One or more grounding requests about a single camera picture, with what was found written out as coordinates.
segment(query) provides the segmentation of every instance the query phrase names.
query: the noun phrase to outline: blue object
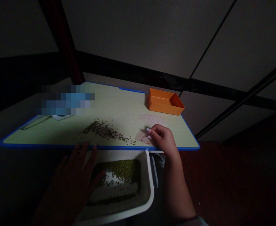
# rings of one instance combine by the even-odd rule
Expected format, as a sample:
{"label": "blue object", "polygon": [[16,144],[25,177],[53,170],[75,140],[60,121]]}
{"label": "blue object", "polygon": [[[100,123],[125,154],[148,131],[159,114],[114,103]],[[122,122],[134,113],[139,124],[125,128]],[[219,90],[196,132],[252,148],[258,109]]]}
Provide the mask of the blue object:
{"label": "blue object", "polygon": [[[119,89],[122,90],[126,90],[126,91],[130,91],[130,92],[137,92],[137,93],[146,93],[143,91],[138,91],[138,90],[134,90],[134,89],[125,89],[125,88],[121,88],[121,87],[117,87]],[[10,134],[8,134],[7,136],[5,136],[3,139],[0,140],[0,146],[3,147],[8,147],[8,148],[68,148],[68,149],[72,149],[74,148],[75,145],[56,145],[56,144],[8,144],[8,143],[3,143],[3,141],[9,137],[11,134],[13,134],[14,132],[16,132],[17,130],[19,130],[21,127],[23,127],[24,125],[26,125],[28,122],[30,122],[32,119],[34,119],[36,116],[34,116],[33,118],[31,118],[30,120],[28,120],[27,122],[25,122],[23,125],[21,125],[20,127],[18,127],[16,130],[14,130],[13,132],[11,132]],[[185,119],[183,118],[185,124],[187,125],[189,131],[191,132],[191,129],[189,128],[188,124],[186,123]],[[197,139],[194,136],[194,139],[196,140],[198,147],[195,148],[190,148],[190,147],[177,147],[179,151],[196,151],[198,149],[200,149],[200,144],[197,141]],[[149,150],[149,151],[160,151],[160,149],[158,149],[157,147],[145,147],[145,146],[135,146],[135,147],[128,147],[128,146],[110,146],[110,145],[99,145],[97,146],[98,150]]]}

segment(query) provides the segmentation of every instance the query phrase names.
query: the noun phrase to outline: forearm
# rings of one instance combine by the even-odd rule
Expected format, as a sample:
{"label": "forearm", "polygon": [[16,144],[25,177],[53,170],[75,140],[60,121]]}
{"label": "forearm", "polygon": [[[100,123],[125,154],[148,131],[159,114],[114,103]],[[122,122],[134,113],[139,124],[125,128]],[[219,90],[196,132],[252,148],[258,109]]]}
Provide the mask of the forearm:
{"label": "forearm", "polygon": [[195,217],[196,211],[186,186],[178,151],[172,156],[167,156],[163,177],[166,210],[170,220],[176,223]]}

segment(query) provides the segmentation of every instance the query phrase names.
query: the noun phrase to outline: orange container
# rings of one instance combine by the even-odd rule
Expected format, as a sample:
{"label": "orange container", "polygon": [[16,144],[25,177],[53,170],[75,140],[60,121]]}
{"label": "orange container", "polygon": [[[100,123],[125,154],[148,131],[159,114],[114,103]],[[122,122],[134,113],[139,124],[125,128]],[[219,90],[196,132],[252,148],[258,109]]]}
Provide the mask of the orange container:
{"label": "orange container", "polygon": [[184,105],[177,94],[157,89],[150,89],[148,94],[148,109],[172,115],[180,115]]}

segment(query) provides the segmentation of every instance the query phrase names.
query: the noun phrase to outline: human hand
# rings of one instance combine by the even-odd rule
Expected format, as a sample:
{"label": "human hand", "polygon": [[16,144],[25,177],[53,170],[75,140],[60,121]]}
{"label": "human hand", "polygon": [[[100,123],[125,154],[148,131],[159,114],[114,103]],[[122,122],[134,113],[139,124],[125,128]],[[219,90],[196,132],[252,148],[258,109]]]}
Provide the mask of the human hand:
{"label": "human hand", "polygon": [[168,157],[172,157],[176,153],[179,153],[173,133],[169,128],[156,124],[151,129],[147,129],[147,131],[157,142],[159,148],[164,151]]}
{"label": "human hand", "polygon": [[79,151],[76,145],[69,159],[64,157],[55,171],[51,183],[37,208],[32,225],[71,225],[82,211],[92,192],[105,175],[100,172],[92,181],[91,173],[96,160],[97,148],[84,165],[88,143]]}

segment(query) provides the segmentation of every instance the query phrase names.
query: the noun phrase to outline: dark wooden beam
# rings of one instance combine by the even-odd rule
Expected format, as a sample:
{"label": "dark wooden beam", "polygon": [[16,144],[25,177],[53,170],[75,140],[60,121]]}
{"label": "dark wooden beam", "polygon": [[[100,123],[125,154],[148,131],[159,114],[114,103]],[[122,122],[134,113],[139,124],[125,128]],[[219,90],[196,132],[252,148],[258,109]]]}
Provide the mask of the dark wooden beam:
{"label": "dark wooden beam", "polygon": [[39,0],[39,4],[48,22],[56,45],[66,60],[67,66],[70,68],[70,77],[73,84],[82,84],[85,78],[76,59],[74,41],[61,1]]}

